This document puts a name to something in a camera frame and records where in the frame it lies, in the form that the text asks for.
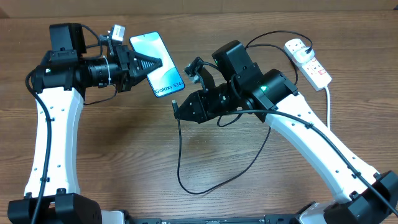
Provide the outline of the Samsung Galaxy smartphone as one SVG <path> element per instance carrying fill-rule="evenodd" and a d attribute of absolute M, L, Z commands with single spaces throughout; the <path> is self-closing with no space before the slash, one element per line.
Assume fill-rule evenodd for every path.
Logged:
<path fill-rule="evenodd" d="M 145 70 L 156 97 L 171 95 L 185 88 L 183 79 L 158 32 L 133 36 L 129 42 L 137 54 L 146 56 L 139 65 Z"/>

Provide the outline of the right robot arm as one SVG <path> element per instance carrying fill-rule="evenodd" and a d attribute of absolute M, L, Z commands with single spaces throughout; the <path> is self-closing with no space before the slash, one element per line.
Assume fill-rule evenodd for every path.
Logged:
<path fill-rule="evenodd" d="M 381 223 L 397 213 L 397 175 L 378 172 L 350 151 L 281 71 L 263 73 L 237 40 L 212 57 L 212 67 L 225 82 L 216 85 L 206 62 L 196 58 L 185 73 L 202 88 L 174 105 L 175 119 L 204 123 L 225 115 L 255 114 L 285 137 L 333 196 L 330 203 L 307 205 L 292 216 L 292 223 Z"/>

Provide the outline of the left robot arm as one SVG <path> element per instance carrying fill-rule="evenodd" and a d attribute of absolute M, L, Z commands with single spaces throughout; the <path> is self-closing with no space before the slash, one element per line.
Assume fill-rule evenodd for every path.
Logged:
<path fill-rule="evenodd" d="M 99 55 L 87 57 L 86 25 L 53 24 L 52 48 L 25 78 L 37 103 L 34 161 L 24 197 L 9 202 L 12 223 L 129 223 L 123 210 L 102 210 L 81 195 L 76 171 L 78 124 L 90 87 L 113 86 L 129 91 L 154 70 L 160 58 L 131 50 L 123 44 L 124 27 L 97 35 Z"/>

